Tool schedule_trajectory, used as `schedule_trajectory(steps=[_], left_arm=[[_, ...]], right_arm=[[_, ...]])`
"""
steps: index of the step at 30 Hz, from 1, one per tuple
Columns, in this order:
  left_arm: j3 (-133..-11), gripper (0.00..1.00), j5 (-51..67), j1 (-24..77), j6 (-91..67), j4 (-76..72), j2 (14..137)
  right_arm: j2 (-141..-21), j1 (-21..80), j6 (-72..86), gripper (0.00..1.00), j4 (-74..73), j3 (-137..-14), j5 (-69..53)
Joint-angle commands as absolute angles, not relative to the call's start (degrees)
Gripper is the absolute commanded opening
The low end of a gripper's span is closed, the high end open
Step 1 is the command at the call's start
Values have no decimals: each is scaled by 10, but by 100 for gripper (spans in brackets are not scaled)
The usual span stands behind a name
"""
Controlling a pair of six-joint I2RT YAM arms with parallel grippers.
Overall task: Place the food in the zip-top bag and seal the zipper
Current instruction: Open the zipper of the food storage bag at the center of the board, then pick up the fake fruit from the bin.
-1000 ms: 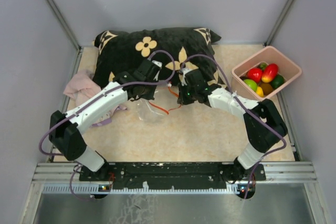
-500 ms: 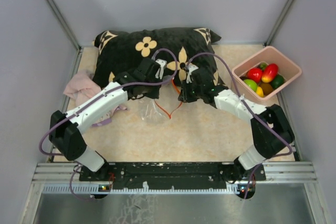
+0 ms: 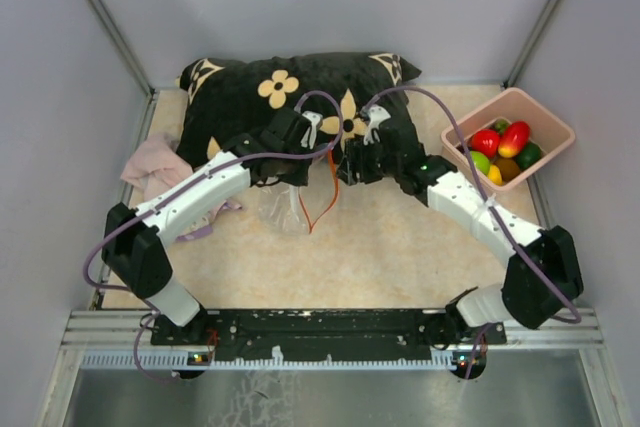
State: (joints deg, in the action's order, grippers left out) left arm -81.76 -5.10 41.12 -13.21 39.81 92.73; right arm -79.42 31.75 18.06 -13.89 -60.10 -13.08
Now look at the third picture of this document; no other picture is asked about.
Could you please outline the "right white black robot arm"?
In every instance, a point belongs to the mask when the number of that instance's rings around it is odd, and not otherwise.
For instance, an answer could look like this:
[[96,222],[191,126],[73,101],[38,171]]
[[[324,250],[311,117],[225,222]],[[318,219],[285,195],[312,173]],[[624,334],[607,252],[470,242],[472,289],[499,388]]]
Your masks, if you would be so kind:
[[574,301],[583,283],[566,229],[544,229],[505,209],[446,158],[426,153],[412,129],[397,129],[390,120],[361,131],[348,125],[341,150],[349,180],[393,178],[405,194],[464,228],[506,269],[502,283],[471,289],[454,301],[446,319],[454,340],[470,342],[483,325],[506,320],[534,330],[563,308],[571,313],[566,322],[580,322]]

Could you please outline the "red yellow toy mango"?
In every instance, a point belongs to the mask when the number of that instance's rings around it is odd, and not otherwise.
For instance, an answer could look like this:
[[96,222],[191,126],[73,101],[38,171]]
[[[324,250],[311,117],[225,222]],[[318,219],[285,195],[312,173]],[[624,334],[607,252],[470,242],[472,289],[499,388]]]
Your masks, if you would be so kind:
[[529,141],[530,132],[530,126],[524,121],[510,124],[501,137],[498,155],[503,158],[515,157]]

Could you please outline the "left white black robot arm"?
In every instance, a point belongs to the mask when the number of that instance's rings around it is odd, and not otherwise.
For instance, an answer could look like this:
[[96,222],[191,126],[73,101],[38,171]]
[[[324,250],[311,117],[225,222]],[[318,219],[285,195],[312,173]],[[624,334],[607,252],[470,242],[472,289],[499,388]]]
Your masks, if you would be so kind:
[[167,248],[196,220],[270,177],[296,180],[315,146],[322,116],[285,110],[262,132],[227,142],[200,170],[136,209],[112,208],[101,258],[140,300],[172,322],[184,342],[201,341],[208,320],[200,302],[174,274]]

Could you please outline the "red toy apple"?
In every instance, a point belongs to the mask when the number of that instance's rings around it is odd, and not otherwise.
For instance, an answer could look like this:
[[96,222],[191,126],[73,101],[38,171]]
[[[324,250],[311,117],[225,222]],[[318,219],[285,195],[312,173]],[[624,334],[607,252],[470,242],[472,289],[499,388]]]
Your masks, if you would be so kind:
[[473,151],[482,153],[491,159],[496,156],[500,141],[501,136],[497,131],[481,129],[471,137],[469,146]]

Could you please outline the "clear zip bag orange zipper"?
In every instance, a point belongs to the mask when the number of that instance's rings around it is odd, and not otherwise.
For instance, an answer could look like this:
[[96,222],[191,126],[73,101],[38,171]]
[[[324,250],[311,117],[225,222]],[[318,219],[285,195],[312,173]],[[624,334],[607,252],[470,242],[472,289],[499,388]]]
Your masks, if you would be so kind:
[[315,217],[310,214],[304,201],[305,187],[291,186],[283,181],[274,180],[260,188],[259,219],[270,228],[287,235],[311,235],[320,219],[334,208],[340,194],[337,165],[333,154],[327,154],[323,162],[328,165],[333,192],[321,212]]

